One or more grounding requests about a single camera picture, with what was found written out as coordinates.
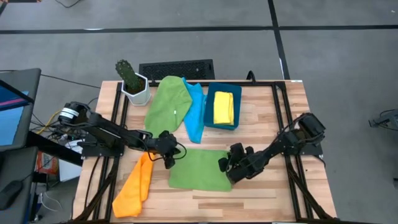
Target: potted cactus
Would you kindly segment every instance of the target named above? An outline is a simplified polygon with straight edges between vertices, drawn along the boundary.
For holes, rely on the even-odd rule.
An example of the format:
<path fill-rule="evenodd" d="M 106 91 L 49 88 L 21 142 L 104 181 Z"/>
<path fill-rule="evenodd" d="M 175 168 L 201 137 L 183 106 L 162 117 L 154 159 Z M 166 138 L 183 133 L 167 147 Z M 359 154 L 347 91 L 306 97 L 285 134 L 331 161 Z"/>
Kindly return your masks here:
<path fill-rule="evenodd" d="M 122 92 L 134 106 L 145 106 L 150 99 L 148 79 L 135 73 L 127 60 L 116 63 L 116 71 L 123 79 Z"/>

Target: gray carpet floor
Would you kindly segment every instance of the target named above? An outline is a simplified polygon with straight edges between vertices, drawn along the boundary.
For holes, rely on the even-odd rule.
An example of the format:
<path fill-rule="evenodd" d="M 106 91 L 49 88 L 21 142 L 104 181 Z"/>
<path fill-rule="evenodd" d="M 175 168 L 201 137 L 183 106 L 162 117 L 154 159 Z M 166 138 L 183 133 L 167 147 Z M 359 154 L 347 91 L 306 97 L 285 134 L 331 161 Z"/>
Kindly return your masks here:
<path fill-rule="evenodd" d="M 280 26 L 398 24 L 393 0 L 274 2 Z M 8 4 L 0 16 L 0 30 L 271 25 L 265 0 L 82 0 L 69 9 L 44 0 Z M 311 111 L 326 126 L 322 146 L 338 216 L 397 223 L 392 179 L 398 177 L 398 133 L 370 128 L 368 119 L 398 106 L 398 30 L 295 30 L 281 36 L 290 77 L 303 80 Z M 211 58 L 217 79 L 245 78 L 249 70 L 257 79 L 282 79 L 271 30 L 0 35 L 0 70 L 39 67 L 46 75 L 99 86 L 119 80 L 114 63 L 121 58 L 136 69 L 140 63 Z M 34 113 L 46 121 L 66 102 L 96 96 L 95 88 L 42 77 Z M 50 189 L 63 210 L 41 209 L 39 223 L 70 218 L 76 185 L 75 179 Z"/>

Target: cactus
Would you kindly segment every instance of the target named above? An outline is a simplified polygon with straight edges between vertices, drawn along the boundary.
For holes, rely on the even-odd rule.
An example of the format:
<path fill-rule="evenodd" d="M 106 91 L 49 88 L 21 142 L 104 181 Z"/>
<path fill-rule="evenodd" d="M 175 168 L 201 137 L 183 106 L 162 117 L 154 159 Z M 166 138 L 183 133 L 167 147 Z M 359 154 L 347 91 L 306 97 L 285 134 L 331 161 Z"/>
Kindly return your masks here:
<path fill-rule="evenodd" d="M 144 81 L 136 75 L 130 63 L 127 60 L 120 60 L 116 63 L 116 71 L 126 84 L 126 91 L 136 94 L 144 88 Z"/>

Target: blue towel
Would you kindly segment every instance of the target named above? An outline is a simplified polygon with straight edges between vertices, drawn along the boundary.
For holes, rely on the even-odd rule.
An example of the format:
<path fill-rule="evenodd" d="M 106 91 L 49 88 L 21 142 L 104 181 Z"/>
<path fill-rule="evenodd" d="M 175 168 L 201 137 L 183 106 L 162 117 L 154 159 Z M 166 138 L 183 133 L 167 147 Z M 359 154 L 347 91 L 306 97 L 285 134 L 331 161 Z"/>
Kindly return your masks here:
<path fill-rule="evenodd" d="M 0 111 L 0 146 L 8 146 L 14 142 L 19 120 L 21 120 L 24 107 Z"/>
<path fill-rule="evenodd" d="M 182 78 L 182 80 L 192 98 L 192 105 L 184 117 L 185 128 L 187 129 L 189 140 L 199 144 L 205 128 L 203 117 L 205 115 L 206 95 L 203 94 L 199 83 L 191 85 L 187 83 L 185 78 Z"/>

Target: yellow cloth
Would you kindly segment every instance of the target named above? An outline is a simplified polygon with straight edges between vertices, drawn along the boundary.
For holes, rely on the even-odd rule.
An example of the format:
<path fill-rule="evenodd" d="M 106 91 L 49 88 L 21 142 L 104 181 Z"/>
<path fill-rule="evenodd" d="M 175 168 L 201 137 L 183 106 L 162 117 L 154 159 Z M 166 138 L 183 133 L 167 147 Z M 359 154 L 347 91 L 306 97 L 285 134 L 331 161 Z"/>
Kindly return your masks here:
<path fill-rule="evenodd" d="M 234 124 L 234 97 L 232 93 L 216 91 L 214 97 L 215 124 Z"/>
<path fill-rule="evenodd" d="M 116 218 L 136 217 L 141 213 L 142 202 L 147 200 L 154 163 L 144 153 L 124 184 L 119 195 L 112 203 Z"/>

